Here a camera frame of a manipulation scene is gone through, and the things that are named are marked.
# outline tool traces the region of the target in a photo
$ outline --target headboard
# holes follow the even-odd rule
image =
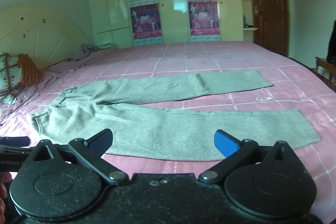
[[[86,43],[75,23],[53,10],[19,6],[0,12],[0,52],[28,54],[40,69],[70,57]]]

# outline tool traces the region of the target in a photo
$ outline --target shelf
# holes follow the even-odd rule
[[[256,31],[259,28],[244,28],[244,31]]]

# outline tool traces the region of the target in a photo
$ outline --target human hand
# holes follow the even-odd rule
[[[0,184],[0,224],[5,223],[5,203],[3,199],[7,198],[7,190],[4,185],[5,182],[10,182],[12,180],[12,175],[9,172],[0,173],[0,178],[2,177],[1,184]]]

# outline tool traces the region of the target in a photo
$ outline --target pink bedspread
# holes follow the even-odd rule
[[[57,72],[67,71],[68,63]],[[318,188],[312,213],[324,223],[336,218],[336,93],[312,72],[296,62],[245,42],[177,43],[108,51],[96,61],[77,70],[60,73],[43,87],[35,98],[16,107],[14,113],[1,110],[2,136],[29,136],[36,145],[39,136],[29,124],[28,114],[51,103],[64,88],[99,80],[126,77],[160,77],[189,73],[228,72],[257,69],[273,87],[196,99],[150,104],[152,107],[214,110],[282,110],[298,108],[314,126],[322,141],[297,149]],[[195,173],[198,176],[217,162],[153,160],[117,155],[104,159],[133,173]]]

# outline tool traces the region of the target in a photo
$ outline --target pillow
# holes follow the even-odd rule
[[[15,103],[21,79],[22,71],[18,57],[0,53],[0,103]]]
[[[26,87],[43,82],[43,72],[36,67],[28,54],[18,54],[17,57],[22,69],[22,80],[19,86]]]

